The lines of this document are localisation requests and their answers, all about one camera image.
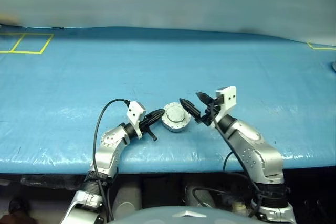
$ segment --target yellow tape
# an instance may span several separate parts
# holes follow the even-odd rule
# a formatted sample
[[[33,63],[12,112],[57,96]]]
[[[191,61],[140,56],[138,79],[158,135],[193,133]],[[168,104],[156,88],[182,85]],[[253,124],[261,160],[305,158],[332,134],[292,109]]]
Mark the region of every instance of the yellow tape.
[[[20,39],[15,43],[14,47],[11,49],[11,52],[13,52],[17,46],[20,44],[21,40],[26,36],[26,34],[22,34]]]
[[[336,47],[314,47],[310,42],[307,42],[308,46],[314,50],[336,50]]]
[[[49,39],[47,40],[47,42],[44,44],[44,46],[42,47],[40,53],[42,54],[44,52],[44,50],[46,49],[46,47],[49,45],[49,43],[51,42],[51,40],[53,39],[54,35],[51,34]]]
[[[54,34],[43,34],[43,33],[0,33],[0,35],[21,35],[21,37],[18,39],[18,41],[15,43],[15,45],[12,47],[10,51],[0,51],[0,54],[32,54],[32,55],[40,55],[44,52],[44,50],[47,48],[49,43],[54,37]],[[50,36],[47,40],[47,42],[43,45],[42,49],[40,51],[15,51],[15,49],[18,47],[20,42],[23,40],[24,37],[29,35],[45,35]]]

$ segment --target round metal object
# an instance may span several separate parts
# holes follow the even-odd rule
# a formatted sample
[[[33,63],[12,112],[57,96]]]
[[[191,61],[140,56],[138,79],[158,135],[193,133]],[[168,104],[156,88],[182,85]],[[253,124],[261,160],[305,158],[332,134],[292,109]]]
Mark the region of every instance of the round metal object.
[[[179,132],[184,130],[189,124],[191,116],[178,102],[167,104],[164,110],[162,122],[168,130]]]

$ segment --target plastic sheet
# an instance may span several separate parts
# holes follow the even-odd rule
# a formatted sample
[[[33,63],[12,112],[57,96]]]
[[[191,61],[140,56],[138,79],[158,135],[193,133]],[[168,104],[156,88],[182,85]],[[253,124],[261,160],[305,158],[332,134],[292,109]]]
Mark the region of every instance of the plastic sheet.
[[[37,33],[34,29],[5,32]],[[115,98],[148,111],[196,91],[237,86],[232,115],[279,149],[285,168],[335,165],[335,51],[249,34],[136,28],[48,30],[43,54],[0,54],[0,173],[84,174],[103,106]],[[0,46],[14,40],[2,37]],[[27,37],[20,50],[41,48]],[[125,122],[113,105],[99,135]],[[228,154],[219,134],[194,121],[181,133],[157,124],[121,156],[121,173],[214,172]],[[234,158],[228,170],[239,170]]]

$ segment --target gray wall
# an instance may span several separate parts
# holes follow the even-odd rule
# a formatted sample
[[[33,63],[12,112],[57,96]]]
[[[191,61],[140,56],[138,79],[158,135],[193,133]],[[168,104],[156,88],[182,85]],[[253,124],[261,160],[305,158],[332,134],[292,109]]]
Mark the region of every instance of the gray wall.
[[[0,0],[0,23],[254,32],[336,45],[336,0]]]

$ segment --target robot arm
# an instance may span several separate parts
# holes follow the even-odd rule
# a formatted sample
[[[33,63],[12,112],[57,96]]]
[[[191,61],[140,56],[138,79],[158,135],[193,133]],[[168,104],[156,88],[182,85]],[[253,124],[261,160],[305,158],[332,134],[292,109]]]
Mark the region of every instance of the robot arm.
[[[266,222],[296,224],[293,208],[286,199],[281,154],[256,129],[228,114],[236,105],[236,87],[218,89],[216,99],[204,93],[197,96],[207,105],[204,116],[190,101],[180,102],[198,123],[217,128],[233,151],[255,187],[257,197],[251,206],[256,216]]]
[[[133,138],[142,138],[149,133],[154,140],[157,138],[149,129],[164,114],[164,110],[155,110],[145,116],[146,109],[138,102],[129,102],[128,124],[122,123],[112,130],[106,131],[100,147],[95,154],[97,172],[91,163],[89,172],[61,221],[61,224],[103,224],[104,219],[99,212],[103,207],[103,197],[98,184],[101,181],[103,190],[112,182],[118,172],[120,155]]]

